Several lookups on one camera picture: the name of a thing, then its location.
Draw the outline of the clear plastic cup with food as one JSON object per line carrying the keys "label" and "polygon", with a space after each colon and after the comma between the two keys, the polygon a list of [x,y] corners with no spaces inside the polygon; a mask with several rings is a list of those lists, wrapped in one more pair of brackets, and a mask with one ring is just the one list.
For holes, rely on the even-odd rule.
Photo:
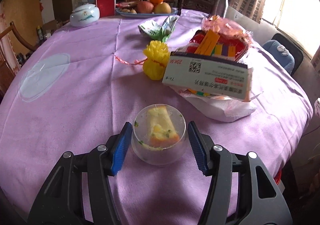
{"label": "clear plastic cup with food", "polygon": [[167,104],[145,107],[135,118],[131,145],[136,155],[150,165],[176,162],[188,146],[184,116]]}

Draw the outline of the white napkin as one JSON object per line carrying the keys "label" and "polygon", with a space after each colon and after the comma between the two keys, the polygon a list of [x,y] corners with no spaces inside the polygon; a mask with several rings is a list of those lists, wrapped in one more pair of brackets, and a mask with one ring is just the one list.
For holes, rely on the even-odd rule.
{"label": "white napkin", "polygon": [[231,123],[249,116],[257,110],[257,106],[253,101],[242,102],[227,96],[200,96],[191,93],[185,88],[170,87],[204,116],[216,121]]}

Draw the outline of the white medicine box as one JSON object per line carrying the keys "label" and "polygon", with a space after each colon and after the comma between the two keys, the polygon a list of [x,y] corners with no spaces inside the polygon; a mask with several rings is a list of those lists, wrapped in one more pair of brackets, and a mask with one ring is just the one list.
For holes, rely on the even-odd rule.
{"label": "white medicine box", "polygon": [[162,83],[248,102],[252,70],[227,59],[172,52]]}

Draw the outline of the yellow foam fruit net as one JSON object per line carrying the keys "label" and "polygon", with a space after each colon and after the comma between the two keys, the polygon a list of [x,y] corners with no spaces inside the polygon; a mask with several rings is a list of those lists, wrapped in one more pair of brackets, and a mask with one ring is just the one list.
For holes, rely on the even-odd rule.
{"label": "yellow foam fruit net", "polygon": [[170,57],[167,44],[161,41],[151,41],[143,53],[146,56],[143,63],[144,74],[153,81],[162,80]]}

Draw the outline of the red snack bag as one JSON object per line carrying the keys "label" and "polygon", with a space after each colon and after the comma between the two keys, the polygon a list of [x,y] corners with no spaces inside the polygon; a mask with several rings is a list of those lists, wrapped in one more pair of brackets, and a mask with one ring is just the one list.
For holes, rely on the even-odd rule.
{"label": "red snack bag", "polygon": [[198,30],[182,51],[238,62],[247,53],[248,48],[249,45],[244,39]]}

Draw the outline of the green white tissue pack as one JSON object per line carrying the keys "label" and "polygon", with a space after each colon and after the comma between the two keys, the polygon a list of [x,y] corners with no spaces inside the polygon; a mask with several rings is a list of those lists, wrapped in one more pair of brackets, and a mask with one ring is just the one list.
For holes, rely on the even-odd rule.
{"label": "green white tissue pack", "polygon": [[168,16],[162,24],[154,20],[148,20],[138,26],[139,32],[149,37],[151,40],[166,42],[173,33],[176,23],[180,17],[178,15]]}

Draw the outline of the pink plastic wrapper bag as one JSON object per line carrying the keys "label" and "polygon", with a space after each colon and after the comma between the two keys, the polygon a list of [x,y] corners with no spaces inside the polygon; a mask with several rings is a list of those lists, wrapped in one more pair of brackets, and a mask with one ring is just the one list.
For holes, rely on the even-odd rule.
{"label": "pink plastic wrapper bag", "polygon": [[219,35],[233,39],[242,39],[247,44],[253,43],[252,34],[250,31],[243,28],[240,24],[228,18],[220,17],[219,15],[206,16],[202,19],[201,29],[204,32],[212,30]]}

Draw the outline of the purple tablecloth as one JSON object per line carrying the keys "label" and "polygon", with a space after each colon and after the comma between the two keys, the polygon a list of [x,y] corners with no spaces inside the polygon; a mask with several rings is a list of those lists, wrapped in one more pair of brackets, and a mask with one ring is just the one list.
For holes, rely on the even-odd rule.
{"label": "purple tablecloth", "polygon": [[[44,180],[60,156],[90,152],[148,105],[172,105],[186,122],[230,152],[254,151],[275,176],[296,150],[313,116],[303,88],[257,44],[253,67],[256,111],[232,123],[207,118],[170,87],[150,80],[142,66],[149,39],[144,20],[101,18],[84,28],[66,25],[29,58],[1,102],[1,188],[27,219]],[[172,165],[141,161],[130,147],[110,178],[123,224],[197,224],[210,177],[198,170],[190,144]]]}

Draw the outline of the black chair blue cushion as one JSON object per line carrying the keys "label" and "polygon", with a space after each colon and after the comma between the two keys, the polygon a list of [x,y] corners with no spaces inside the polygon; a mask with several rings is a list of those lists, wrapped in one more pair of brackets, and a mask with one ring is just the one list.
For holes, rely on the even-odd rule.
{"label": "black chair blue cushion", "polygon": [[280,33],[262,45],[274,59],[290,74],[293,75],[303,61],[303,52],[292,41]]}

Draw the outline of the steel water bottle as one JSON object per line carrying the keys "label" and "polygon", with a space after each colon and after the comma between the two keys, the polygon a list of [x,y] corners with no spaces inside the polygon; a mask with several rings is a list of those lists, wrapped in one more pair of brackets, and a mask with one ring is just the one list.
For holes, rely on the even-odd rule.
{"label": "steel water bottle", "polygon": [[228,9],[228,0],[215,0],[213,14],[225,18]]}

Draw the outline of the yellow pear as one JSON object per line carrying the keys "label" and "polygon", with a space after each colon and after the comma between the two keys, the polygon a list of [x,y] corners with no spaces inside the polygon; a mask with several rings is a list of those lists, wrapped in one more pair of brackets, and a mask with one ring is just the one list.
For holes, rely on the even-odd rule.
{"label": "yellow pear", "polygon": [[154,10],[153,12],[155,14],[170,14],[171,13],[171,7],[169,4],[165,3],[165,2],[162,2],[158,5],[156,5],[154,7]]}

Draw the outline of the white ceramic jar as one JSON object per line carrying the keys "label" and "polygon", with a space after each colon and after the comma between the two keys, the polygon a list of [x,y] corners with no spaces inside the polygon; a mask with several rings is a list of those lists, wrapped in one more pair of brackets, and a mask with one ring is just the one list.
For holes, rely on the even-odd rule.
{"label": "white ceramic jar", "polygon": [[84,4],[74,9],[69,17],[71,26],[85,27],[100,18],[100,10],[95,4]]}

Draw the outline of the red apple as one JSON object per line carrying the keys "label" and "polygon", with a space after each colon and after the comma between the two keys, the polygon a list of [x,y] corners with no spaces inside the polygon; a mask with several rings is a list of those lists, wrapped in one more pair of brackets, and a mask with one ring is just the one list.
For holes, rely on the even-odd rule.
{"label": "red apple", "polygon": [[136,6],[136,12],[139,14],[151,14],[154,5],[149,1],[140,1]]}

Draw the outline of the red white box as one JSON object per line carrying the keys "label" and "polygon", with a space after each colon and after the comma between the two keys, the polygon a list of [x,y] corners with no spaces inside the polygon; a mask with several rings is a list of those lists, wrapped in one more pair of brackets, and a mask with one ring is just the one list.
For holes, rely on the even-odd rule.
{"label": "red white box", "polygon": [[99,8],[100,17],[116,15],[116,0],[96,0],[96,6]]}

